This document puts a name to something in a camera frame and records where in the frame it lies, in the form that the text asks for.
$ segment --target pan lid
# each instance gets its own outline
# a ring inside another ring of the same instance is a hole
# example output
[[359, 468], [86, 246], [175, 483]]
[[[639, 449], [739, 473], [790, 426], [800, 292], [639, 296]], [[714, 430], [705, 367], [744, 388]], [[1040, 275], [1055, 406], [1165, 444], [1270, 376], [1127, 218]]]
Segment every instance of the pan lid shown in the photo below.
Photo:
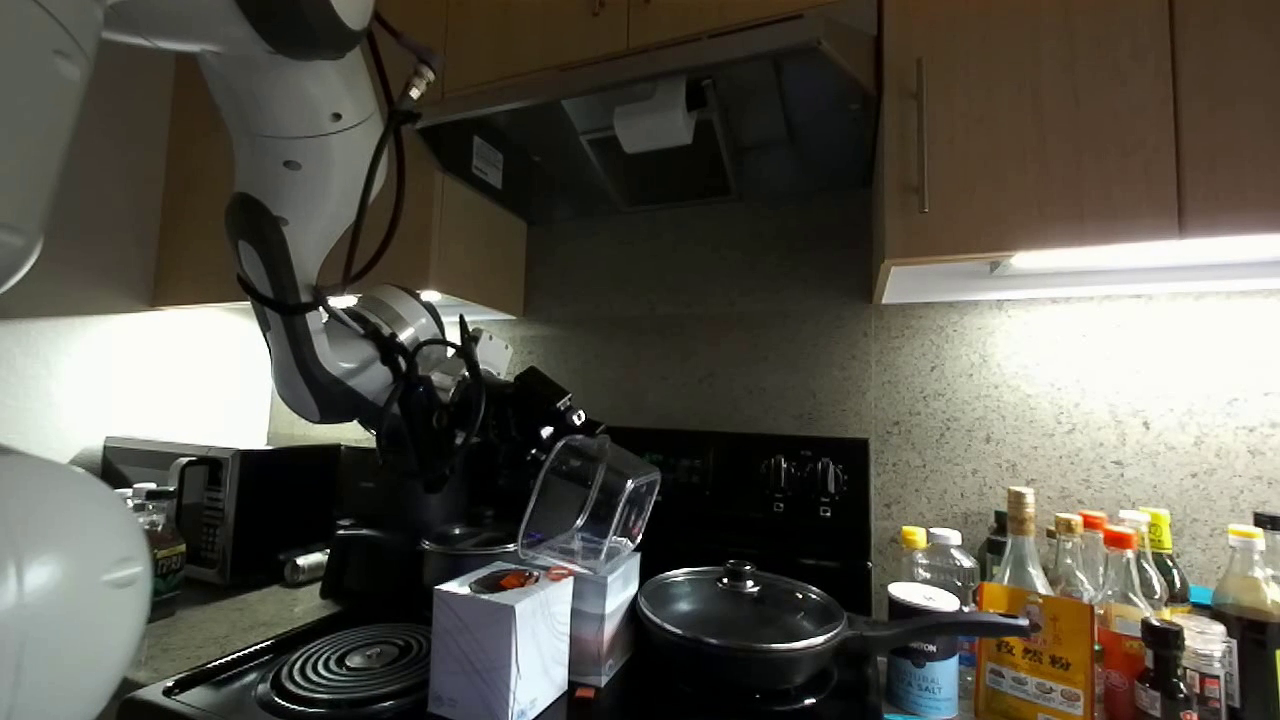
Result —
[[846, 623], [828, 591], [739, 560], [653, 576], [639, 614], [672, 637], [719, 648], [809, 648]]

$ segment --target utensil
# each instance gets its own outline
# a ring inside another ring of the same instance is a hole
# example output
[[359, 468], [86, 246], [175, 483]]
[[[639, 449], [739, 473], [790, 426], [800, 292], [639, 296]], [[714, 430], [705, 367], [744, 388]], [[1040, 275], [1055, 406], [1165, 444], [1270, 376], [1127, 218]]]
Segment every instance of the utensil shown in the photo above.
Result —
[[863, 622], [846, 615], [814, 586], [739, 560], [661, 573], [639, 588], [634, 614], [672, 667], [757, 692], [790, 692], [822, 667], [915, 639], [1030, 634], [1022, 615], [985, 614]]

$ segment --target white box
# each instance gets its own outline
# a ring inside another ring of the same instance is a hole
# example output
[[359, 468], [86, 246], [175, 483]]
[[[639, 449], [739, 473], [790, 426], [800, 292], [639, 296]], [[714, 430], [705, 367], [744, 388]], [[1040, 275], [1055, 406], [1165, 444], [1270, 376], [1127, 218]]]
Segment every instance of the white box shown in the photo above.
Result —
[[[475, 582], [531, 573], [508, 591]], [[531, 720], [568, 692], [571, 576], [487, 565], [435, 586], [427, 707], [454, 720]]]
[[639, 588], [639, 551], [626, 551], [571, 586], [568, 681], [602, 687], [633, 655], [633, 600]]

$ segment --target wall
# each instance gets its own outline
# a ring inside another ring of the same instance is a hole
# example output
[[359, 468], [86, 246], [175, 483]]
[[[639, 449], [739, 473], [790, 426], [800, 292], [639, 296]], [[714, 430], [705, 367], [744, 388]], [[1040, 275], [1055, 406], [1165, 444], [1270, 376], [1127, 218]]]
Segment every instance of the wall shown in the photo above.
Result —
[[502, 323], [616, 426], [872, 440], [872, 517], [981, 538], [1002, 483], [1055, 509], [1167, 505], [1192, 576], [1280, 509], [1280, 296], [866, 304], [866, 199], [672, 210], [531, 235]]
[[106, 432], [224, 444], [268, 437], [270, 379], [252, 317], [144, 313], [169, 89], [169, 56], [100, 51], [44, 256], [0, 296], [0, 444], [91, 464]]

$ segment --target soy sauce bottle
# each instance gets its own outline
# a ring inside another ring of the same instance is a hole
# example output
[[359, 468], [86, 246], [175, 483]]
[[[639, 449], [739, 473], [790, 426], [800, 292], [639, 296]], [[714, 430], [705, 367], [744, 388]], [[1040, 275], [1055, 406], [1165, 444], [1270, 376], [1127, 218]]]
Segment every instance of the soy sauce bottle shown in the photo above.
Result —
[[1149, 667], [1135, 681], [1135, 712], [1142, 720], [1198, 720], [1194, 692], [1183, 671], [1183, 629], [1142, 622]]

